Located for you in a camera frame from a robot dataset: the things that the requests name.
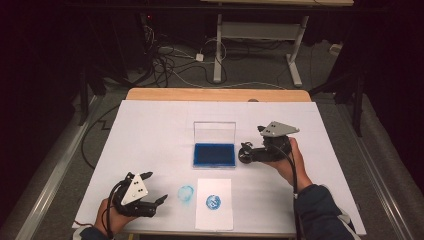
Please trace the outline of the person's left hand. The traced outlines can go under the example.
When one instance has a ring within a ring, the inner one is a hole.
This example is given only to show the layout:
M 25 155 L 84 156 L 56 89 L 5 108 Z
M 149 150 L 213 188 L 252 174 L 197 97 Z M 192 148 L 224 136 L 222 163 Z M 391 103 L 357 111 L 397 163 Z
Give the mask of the person's left hand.
M 107 199 L 100 203 L 94 227 L 110 238 L 112 235 L 120 233 L 123 228 L 135 220 L 135 217 L 121 215 L 110 204 Z

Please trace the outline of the black stand leg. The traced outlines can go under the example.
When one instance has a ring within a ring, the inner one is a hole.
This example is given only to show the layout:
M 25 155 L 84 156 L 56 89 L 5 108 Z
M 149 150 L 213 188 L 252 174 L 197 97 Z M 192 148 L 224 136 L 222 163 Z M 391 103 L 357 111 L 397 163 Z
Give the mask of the black stand leg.
M 365 81 L 363 73 L 346 72 L 338 77 L 329 79 L 324 84 L 312 88 L 308 91 L 308 94 L 310 96 L 314 96 L 318 93 L 329 92 L 331 89 L 334 89 L 334 101 L 337 104 L 352 104 L 352 127 L 356 135 L 361 137 L 361 116 L 364 84 Z
M 79 75 L 79 83 L 80 83 L 80 109 L 81 109 L 79 125 L 82 126 L 86 122 L 88 112 L 89 112 L 88 87 L 87 87 L 85 67 L 81 69 L 81 72 Z

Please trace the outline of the blue ink pad clear case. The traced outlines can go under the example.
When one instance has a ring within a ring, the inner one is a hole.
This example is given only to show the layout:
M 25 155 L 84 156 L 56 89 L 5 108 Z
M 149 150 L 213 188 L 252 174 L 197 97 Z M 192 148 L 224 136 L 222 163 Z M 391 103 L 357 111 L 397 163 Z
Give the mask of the blue ink pad clear case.
M 235 163 L 235 122 L 195 121 L 194 158 L 196 168 L 232 168 Z

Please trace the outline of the aluminium floor rail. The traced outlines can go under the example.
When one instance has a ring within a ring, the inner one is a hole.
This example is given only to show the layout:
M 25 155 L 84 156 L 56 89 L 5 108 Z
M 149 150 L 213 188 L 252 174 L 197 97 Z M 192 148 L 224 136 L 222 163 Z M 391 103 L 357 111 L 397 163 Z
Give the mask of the aluminium floor rail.
M 36 169 L 16 207 L 0 228 L 0 240 L 33 240 L 40 236 L 39 232 L 67 236 L 71 231 L 71 217 L 75 215 L 77 205 L 72 198 L 77 194 L 70 191 L 72 198 L 64 200 L 65 209 L 60 210 L 65 190 L 62 184 L 80 141 L 102 102 L 103 97 L 98 96 L 89 100 L 89 113 L 82 124 L 79 124 L 82 116 L 79 108 L 82 105 L 75 104 L 76 113 Z
M 399 158 L 387 132 L 374 110 L 365 107 L 360 130 L 352 128 L 350 109 L 344 105 L 339 112 L 360 157 L 370 194 L 359 188 L 361 216 L 371 239 L 419 240 L 422 230 L 420 214 L 424 198 Z

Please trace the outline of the white paper sheet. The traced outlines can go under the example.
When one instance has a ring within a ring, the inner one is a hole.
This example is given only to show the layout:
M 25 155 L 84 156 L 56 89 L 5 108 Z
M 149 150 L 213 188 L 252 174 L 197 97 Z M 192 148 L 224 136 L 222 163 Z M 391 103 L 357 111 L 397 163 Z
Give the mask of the white paper sheet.
M 207 231 L 233 229 L 232 182 L 230 179 L 199 179 L 195 228 Z

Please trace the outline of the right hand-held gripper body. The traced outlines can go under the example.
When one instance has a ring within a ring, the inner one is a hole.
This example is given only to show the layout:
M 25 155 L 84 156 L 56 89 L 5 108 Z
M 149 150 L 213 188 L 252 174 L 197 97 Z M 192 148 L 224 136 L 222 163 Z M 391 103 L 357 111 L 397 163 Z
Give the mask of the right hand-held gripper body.
M 251 151 L 254 162 L 275 162 L 286 159 L 292 152 L 289 134 L 299 132 L 299 129 L 277 121 L 270 122 L 267 126 L 257 127 L 263 137 L 263 148 Z

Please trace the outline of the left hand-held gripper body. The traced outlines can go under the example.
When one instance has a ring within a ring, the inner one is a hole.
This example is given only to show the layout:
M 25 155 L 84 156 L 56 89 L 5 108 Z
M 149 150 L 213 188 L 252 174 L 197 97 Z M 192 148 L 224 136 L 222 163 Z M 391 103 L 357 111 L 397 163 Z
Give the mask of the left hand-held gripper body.
M 112 202 L 121 215 L 153 217 L 156 214 L 157 205 L 152 202 L 144 202 L 143 198 L 147 195 L 148 190 L 140 174 L 129 172 L 115 192 Z

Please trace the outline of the person's right hand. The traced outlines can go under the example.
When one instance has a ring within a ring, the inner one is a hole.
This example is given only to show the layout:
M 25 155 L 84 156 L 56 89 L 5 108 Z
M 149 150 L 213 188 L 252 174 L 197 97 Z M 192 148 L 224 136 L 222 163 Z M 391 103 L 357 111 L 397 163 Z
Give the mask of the person's right hand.
M 297 140 L 290 138 L 292 153 L 291 161 L 279 160 L 268 162 L 268 165 L 277 170 L 277 172 L 291 185 L 296 187 L 300 193 L 303 189 L 312 184 L 311 179 L 306 173 L 303 156 L 299 150 Z

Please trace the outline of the grey metal desk frame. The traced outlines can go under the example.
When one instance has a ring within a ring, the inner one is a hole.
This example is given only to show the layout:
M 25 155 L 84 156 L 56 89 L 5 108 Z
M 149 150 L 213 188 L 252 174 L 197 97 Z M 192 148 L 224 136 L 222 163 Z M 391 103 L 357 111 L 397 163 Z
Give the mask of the grey metal desk frame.
M 240 4 L 242 7 L 301 7 L 310 10 L 313 7 L 336 9 L 351 7 L 354 0 L 201 0 L 215 7 L 230 7 Z M 213 82 L 222 83 L 224 77 L 223 60 L 227 48 L 223 39 L 277 40 L 293 41 L 291 53 L 285 55 L 285 61 L 295 87 L 303 85 L 296 66 L 296 57 L 307 28 L 309 14 L 303 14 L 296 23 L 260 23 L 257 17 L 252 21 L 224 20 L 223 14 L 217 15 L 216 42 Z

